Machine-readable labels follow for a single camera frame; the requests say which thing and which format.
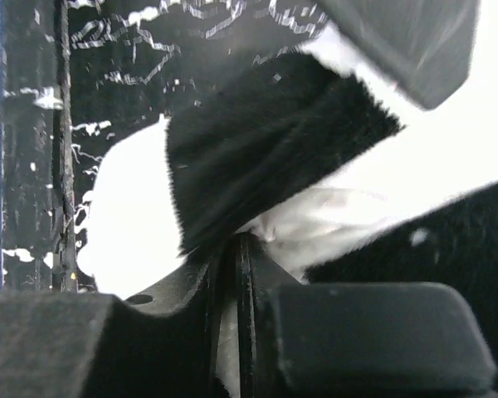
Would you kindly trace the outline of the white pillow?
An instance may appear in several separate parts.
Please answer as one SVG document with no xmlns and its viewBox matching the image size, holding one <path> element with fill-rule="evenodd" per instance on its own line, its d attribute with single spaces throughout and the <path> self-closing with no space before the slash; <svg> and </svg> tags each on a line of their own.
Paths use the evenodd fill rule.
<svg viewBox="0 0 498 398">
<path fill-rule="evenodd" d="M 335 260 L 373 240 L 393 223 L 387 201 L 350 189 L 312 187 L 272 207 L 239 231 L 249 231 L 286 272 Z"/>
</svg>

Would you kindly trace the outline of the black white striped pillowcase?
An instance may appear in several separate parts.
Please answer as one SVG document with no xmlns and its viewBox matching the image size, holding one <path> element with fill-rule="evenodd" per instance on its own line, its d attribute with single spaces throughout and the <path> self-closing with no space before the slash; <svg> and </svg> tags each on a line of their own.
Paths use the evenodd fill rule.
<svg viewBox="0 0 498 398">
<path fill-rule="evenodd" d="M 309 188 L 367 192 L 387 201 L 393 223 L 293 277 L 448 284 L 498 364 L 497 43 L 498 26 L 478 30 L 469 79 L 431 112 L 328 29 L 160 115 L 104 156 L 80 269 L 99 292 L 126 299 L 197 250 L 256 237 L 239 229 Z"/>
</svg>

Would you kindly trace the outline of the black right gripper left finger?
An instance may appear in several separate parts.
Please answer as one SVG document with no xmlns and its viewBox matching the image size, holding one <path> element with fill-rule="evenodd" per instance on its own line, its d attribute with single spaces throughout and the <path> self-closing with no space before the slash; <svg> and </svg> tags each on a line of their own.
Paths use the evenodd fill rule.
<svg viewBox="0 0 498 398">
<path fill-rule="evenodd" d="M 0 293 L 0 397 L 212 397 L 224 248 L 197 250 L 134 306 Z"/>
</svg>

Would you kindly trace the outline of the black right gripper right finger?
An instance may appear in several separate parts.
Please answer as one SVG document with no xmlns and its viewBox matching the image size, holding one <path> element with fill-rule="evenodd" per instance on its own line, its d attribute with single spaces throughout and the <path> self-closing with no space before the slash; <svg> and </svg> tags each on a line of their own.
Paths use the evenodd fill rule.
<svg viewBox="0 0 498 398">
<path fill-rule="evenodd" d="M 304 285 L 236 240 L 244 397 L 492 397 L 497 367 L 443 284 Z"/>
</svg>

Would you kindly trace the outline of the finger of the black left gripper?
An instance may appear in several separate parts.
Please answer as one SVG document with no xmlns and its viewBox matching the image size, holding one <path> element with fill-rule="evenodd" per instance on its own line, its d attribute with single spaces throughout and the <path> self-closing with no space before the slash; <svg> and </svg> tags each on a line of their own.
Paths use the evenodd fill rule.
<svg viewBox="0 0 498 398">
<path fill-rule="evenodd" d="M 480 3 L 475 0 L 341 0 L 319 6 L 385 75 L 424 109 L 466 81 Z"/>
</svg>

